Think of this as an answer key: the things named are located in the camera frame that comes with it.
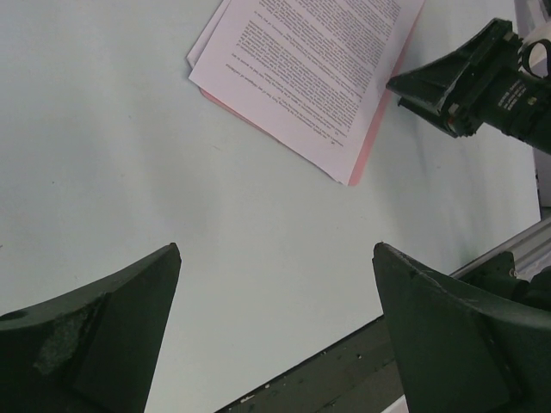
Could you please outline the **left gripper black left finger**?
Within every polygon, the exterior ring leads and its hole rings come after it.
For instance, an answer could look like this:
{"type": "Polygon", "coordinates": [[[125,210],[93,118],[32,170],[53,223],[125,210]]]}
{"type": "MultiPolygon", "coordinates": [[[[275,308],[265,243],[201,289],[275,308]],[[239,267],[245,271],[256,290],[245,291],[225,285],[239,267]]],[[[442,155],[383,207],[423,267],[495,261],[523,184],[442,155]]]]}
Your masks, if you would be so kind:
{"type": "Polygon", "coordinates": [[[142,412],[181,268],[170,243],[1,317],[3,412],[142,412]]]}

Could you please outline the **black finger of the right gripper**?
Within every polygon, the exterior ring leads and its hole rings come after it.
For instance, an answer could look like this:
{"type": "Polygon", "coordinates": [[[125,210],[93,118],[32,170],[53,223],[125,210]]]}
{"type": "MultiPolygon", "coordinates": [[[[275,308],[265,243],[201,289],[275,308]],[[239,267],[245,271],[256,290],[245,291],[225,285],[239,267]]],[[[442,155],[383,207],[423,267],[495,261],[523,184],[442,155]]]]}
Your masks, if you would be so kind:
{"type": "Polygon", "coordinates": [[[499,42],[499,20],[491,20],[457,50],[417,69],[391,77],[386,88],[399,105],[438,129],[477,129],[468,107],[475,84],[489,72],[499,42]]]}

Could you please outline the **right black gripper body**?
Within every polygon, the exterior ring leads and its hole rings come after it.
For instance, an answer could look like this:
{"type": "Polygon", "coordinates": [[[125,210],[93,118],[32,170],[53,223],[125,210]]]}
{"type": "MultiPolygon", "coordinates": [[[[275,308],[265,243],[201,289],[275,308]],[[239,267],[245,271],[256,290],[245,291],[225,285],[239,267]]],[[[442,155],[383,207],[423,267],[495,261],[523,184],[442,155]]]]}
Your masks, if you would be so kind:
{"type": "MultiPolygon", "coordinates": [[[[518,51],[529,40],[550,39],[550,27],[521,38],[512,23],[499,20],[499,42],[489,72],[475,84],[468,97],[469,111],[481,125],[489,125],[506,136],[547,154],[550,152],[550,80],[519,70],[518,51]]],[[[479,129],[448,129],[457,137],[474,135],[479,129]]]]}

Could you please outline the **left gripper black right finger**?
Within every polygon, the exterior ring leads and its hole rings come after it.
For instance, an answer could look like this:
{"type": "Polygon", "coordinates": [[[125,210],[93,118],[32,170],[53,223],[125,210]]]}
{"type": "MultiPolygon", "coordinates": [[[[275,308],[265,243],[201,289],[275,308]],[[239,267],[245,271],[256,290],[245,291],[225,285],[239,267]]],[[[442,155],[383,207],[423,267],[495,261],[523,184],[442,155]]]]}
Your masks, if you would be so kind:
{"type": "Polygon", "coordinates": [[[373,266],[410,412],[550,410],[548,268],[499,290],[386,243],[373,266]]]}

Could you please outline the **white printed paper sheets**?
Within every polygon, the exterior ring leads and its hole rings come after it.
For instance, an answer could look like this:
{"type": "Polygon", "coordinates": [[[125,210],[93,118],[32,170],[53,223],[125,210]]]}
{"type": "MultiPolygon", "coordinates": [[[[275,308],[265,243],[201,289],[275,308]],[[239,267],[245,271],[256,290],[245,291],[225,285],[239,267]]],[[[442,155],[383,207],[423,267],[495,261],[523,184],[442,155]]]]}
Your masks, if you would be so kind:
{"type": "Polygon", "coordinates": [[[187,62],[191,69],[195,67],[199,61],[203,51],[207,47],[208,42],[210,41],[214,31],[216,30],[218,24],[220,23],[223,15],[226,13],[228,6],[230,5],[231,0],[223,0],[219,7],[215,10],[213,16],[207,23],[207,26],[203,29],[197,41],[190,49],[187,55],[187,62]]]}

